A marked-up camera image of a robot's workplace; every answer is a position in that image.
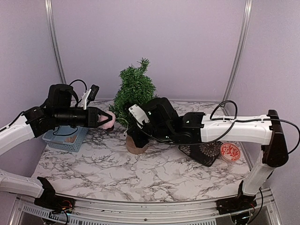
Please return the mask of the clear string ornament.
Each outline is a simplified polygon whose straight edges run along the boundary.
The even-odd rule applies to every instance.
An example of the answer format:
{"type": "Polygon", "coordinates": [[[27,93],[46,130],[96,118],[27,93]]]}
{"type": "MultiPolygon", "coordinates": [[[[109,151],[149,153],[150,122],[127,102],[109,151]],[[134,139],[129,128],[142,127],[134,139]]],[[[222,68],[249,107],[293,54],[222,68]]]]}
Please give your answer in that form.
{"type": "Polygon", "coordinates": [[[123,135],[125,137],[127,137],[127,131],[128,131],[128,128],[129,128],[129,122],[126,119],[122,119],[122,120],[126,123],[126,130],[123,132],[123,135]]]}

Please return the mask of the small green christmas tree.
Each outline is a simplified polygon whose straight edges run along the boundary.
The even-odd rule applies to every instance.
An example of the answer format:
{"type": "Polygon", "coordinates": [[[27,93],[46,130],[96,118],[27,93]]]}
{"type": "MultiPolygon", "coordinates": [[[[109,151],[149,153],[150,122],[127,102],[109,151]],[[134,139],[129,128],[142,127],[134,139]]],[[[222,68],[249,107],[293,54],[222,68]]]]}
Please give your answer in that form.
{"type": "Polygon", "coordinates": [[[132,105],[143,105],[156,97],[156,86],[146,75],[150,60],[141,58],[139,66],[130,65],[120,71],[120,88],[109,105],[109,110],[116,116],[116,122],[125,127],[127,131],[134,125],[134,120],[129,115],[128,108],[132,105]]]}

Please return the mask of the pink pompom ornament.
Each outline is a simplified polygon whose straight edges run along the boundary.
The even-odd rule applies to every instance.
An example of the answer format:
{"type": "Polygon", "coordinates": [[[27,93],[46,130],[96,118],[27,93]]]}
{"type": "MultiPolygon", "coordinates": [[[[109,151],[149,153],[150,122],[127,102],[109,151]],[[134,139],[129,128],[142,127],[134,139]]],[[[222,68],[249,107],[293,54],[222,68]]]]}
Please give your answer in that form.
{"type": "MultiPolygon", "coordinates": [[[[106,111],[107,114],[111,115],[112,116],[112,119],[108,122],[106,122],[105,124],[101,125],[100,128],[102,128],[103,130],[106,130],[106,131],[112,131],[114,129],[114,124],[115,124],[115,121],[116,121],[116,116],[113,112],[111,111],[106,111]]],[[[98,116],[98,121],[99,122],[102,122],[104,120],[108,119],[107,116],[105,115],[99,115],[98,116]]]]}

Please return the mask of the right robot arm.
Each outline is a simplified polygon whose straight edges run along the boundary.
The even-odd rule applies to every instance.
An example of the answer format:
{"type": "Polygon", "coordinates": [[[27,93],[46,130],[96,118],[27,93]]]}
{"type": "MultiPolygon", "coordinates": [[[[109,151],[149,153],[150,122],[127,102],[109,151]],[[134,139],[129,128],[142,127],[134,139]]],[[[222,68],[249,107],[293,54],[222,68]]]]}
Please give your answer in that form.
{"type": "Polygon", "coordinates": [[[260,144],[262,151],[257,162],[232,200],[237,210],[244,209],[273,171],[289,158],[282,121],[275,110],[254,117],[203,112],[180,116],[165,97],[154,98],[143,105],[126,104],[123,110],[122,120],[129,124],[127,133],[138,148],[155,140],[184,148],[188,156],[200,161],[203,158],[200,148],[219,141],[260,144]]]}

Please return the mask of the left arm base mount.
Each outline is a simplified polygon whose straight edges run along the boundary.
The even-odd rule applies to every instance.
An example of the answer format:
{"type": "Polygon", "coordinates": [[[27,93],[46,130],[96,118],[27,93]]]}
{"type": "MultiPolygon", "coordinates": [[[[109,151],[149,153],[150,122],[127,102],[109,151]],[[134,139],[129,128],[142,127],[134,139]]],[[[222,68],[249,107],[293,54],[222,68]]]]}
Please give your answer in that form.
{"type": "Polygon", "coordinates": [[[73,198],[58,195],[41,196],[34,200],[35,205],[50,209],[53,214],[71,212],[73,210],[74,203],[75,200],[73,198]]]}

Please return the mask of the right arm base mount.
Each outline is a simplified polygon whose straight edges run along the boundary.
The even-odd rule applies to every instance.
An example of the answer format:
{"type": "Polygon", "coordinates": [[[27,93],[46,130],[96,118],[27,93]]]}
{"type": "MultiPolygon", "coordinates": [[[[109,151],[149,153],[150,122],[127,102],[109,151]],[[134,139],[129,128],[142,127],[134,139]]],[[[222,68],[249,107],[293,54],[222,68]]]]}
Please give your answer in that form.
{"type": "Polygon", "coordinates": [[[219,214],[223,215],[256,207],[257,203],[254,196],[236,196],[217,200],[216,205],[219,214]]]}

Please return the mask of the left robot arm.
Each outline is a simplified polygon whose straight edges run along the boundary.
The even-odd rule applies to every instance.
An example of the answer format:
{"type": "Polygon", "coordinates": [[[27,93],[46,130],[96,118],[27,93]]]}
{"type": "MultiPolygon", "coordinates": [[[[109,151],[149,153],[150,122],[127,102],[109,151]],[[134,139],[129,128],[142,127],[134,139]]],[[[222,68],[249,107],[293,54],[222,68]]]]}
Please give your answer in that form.
{"type": "MultiPolygon", "coordinates": [[[[42,105],[22,111],[11,123],[1,128],[0,153],[3,155],[56,127],[113,128],[116,118],[112,112],[88,106],[94,101],[98,90],[98,86],[92,85],[85,91],[82,100],[79,100],[73,86],[51,85],[48,97],[42,105]]],[[[1,170],[0,190],[40,198],[50,209],[59,205],[54,188],[45,178],[28,178],[1,170]]]]}

